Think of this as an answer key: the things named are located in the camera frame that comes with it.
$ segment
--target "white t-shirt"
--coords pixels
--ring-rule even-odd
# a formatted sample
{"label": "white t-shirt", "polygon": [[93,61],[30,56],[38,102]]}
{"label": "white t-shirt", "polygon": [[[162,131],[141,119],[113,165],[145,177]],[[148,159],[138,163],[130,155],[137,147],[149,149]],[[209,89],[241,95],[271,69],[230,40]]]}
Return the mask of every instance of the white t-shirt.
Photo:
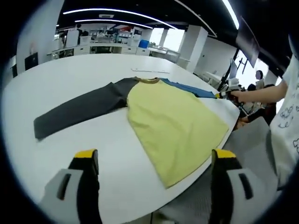
{"label": "white t-shirt", "polygon": [[288,90],[279,112],[270,124],[279,186],[284,186],[299,158],[299,61],[292,57],[283,80]]}

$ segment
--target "desk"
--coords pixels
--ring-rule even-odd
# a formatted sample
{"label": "desk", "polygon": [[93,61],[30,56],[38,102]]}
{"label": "desk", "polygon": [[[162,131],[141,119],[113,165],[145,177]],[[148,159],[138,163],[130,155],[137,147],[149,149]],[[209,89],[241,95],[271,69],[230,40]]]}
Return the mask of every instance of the desk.
{"label": "desk", "polygon": [[[132,71],[136,65],[170,73]],[[17,76],[4,89],[2,121],[7,153],[20,184],[34,202],[44,187],[76,152],[99,153],[99,209],[103,223],[135,220],[164,206],[186,190],[211,164],[165,189],[127,119],[127,108],[55,133],[37,142],[33,120],[54,107],[126,77],[164,77],[217,93],[213,87],[178,65],[149,56],[80,55],[40,64]],[[201,99],[228,124],[228,139],[239,115],[230,101]]]}

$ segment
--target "white cabinet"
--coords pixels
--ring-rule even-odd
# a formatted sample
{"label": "white cabinet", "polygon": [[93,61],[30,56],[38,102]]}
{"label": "white cabinet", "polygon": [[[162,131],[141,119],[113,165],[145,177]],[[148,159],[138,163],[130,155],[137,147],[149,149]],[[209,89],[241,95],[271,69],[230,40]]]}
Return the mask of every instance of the white cabinet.
{"label": "white cabinet", "polygon": [[135,55],[136,51],[137,51],[136,47],[122,47],[121,48],[121,54]]}
{"label": "white cabinet", "polygon": [[150,56],[150,50],[145,48],[137,48],[136,55]]}
{"label": "white cabinet", "polygon": [[74,48],[74,55],[86,55],[90,53],[89,46],[82,46],[82,47],[75,47]]}

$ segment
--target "dark gray sleeve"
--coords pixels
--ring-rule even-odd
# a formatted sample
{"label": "dark gray sleeve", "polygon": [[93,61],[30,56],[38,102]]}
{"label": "dark gray sleeve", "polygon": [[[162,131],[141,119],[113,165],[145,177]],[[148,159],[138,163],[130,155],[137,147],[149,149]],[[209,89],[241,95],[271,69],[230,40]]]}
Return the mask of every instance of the dark gray sleeve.
{"label": "dark gray sleeve", "polygon": [[43,139],[67,127],[127,106],[127,96],[138,81],[133,78],[110,83],[76,97],[34,120],[37,139]]}

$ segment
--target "black ceiling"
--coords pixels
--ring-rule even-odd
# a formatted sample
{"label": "black ceiling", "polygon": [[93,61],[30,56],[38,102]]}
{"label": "black ceiling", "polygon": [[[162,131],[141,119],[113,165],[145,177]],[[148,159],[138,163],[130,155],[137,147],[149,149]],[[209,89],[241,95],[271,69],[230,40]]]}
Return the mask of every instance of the black ceiling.
{"label": "black ceiling", "polygon": [[[291,52],[288,46],[287,31],[284,29],[284,4],[275,0],[229,0],[234,12],[239,18],[242,16],[254,32],[262,51],[259,55],[273,72],[281,73],[277,67],[287,67]],[[237,30],[222,0],[181,0],[186,6],[198,14],[217,34],[217,39],[235,45]],[[131,21],[140,24],[154,22],[153,20],[136,15],[87,11],[63,15],[63,12],[83,8],[112,8],[144,14],[168,22],[186,22],[187,24],[203,26],[209,34],[213,34],[202,21],[188,9],[175,0],[126,0],[99,1],[99,0],[65,0],[58,24],[59,28],[75,25],[75,20],[98,19],[99,14],[114,14],[116,20]],[[173,26],[187,29],[188,25]],[[163,24],[150,25],[152,27],[169,28]]]}

